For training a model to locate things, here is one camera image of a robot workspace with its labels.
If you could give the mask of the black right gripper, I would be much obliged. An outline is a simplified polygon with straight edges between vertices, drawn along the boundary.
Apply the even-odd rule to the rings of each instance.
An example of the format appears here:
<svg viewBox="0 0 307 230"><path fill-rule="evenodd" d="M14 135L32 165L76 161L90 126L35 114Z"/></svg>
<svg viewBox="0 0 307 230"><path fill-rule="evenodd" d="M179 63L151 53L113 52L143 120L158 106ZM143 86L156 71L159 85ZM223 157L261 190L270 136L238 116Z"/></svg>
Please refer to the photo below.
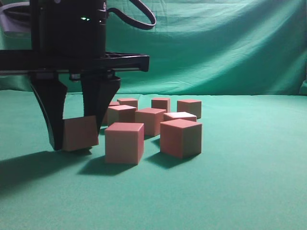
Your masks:
<svg viewBox="0 0 307 230"><path fill-rule="evenodd" d="M1 75L28 74L43 113L53 150L63 145L63 110L67 87L58 73L81 79L85 116L95 116L100 131L103 118L120 88L115 69L147 71L149 58L106 51L106 22L110 13L142 30L150 28L108 8L105 0L31 0L31 48L2 50Z"/></svg>

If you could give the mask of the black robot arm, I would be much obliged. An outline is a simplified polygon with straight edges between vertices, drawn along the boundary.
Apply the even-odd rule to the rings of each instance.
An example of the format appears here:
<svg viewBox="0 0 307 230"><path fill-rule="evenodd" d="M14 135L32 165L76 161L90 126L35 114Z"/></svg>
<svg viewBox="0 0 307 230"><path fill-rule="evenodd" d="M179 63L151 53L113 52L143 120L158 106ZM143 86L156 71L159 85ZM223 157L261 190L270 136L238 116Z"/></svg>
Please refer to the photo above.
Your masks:
<svg viewBox="0 0 307 230"><path fill-rule="evenodd" d="M1 75L27 75L42 110L49 142L63 149L63 110L67 87L59 75L80 81L84 115L100 129L109 103L120 88L117 71L149 69L149 56L106 51L106 21L114 13L125 23L152 29L156 18L143 2L133 4L149 23L137 21L105 0L31 0L3 5L0 25L6 35L31 38L28 50L2 50Z"/></svg>

